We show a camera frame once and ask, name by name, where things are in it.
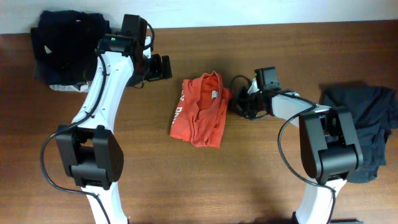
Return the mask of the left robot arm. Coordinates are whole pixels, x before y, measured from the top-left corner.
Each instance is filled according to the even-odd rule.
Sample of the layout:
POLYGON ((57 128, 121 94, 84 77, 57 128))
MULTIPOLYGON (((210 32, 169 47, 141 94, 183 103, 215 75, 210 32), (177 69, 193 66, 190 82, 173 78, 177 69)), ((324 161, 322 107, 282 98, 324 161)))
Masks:
POLYGON ((114 123, 125 87, 172 77, 168 56, 153 54, 155 37, 140 16, 126 14, 118 34, 106 34, 96 49, 96 73, 71 125, 53 134, 68 177, 88 197, 96 223, 128 223, 118 181, 124 154, 114 123))

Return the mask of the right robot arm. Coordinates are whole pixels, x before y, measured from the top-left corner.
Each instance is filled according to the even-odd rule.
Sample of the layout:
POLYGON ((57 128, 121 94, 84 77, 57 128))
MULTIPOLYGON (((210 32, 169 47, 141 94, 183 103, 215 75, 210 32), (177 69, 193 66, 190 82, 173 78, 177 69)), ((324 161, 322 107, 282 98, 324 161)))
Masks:
POLYGON ((282 89, 275 67, 258 68, 254 78, 233 90, 231 110, 249 120, 273 116, 283 119, 277 147, 289 171, 305 182, 303 199, 290 223, 333 223, 336 198, 363 164, 353 117, 345 107, 330 107, 282 89), (299 129, 300 156, 306 176, 289 164, 282 148, 285 128, 299 129))

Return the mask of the red printed t-shirt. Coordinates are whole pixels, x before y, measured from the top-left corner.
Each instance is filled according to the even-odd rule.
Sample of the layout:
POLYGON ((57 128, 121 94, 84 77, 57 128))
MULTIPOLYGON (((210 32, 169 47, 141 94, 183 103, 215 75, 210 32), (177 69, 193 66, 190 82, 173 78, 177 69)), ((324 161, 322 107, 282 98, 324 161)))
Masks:
POLYGON ((216 71, 184 79, 170 128, 170 136, 195 147, 219 148, 226 124, 231 91, 216 71))

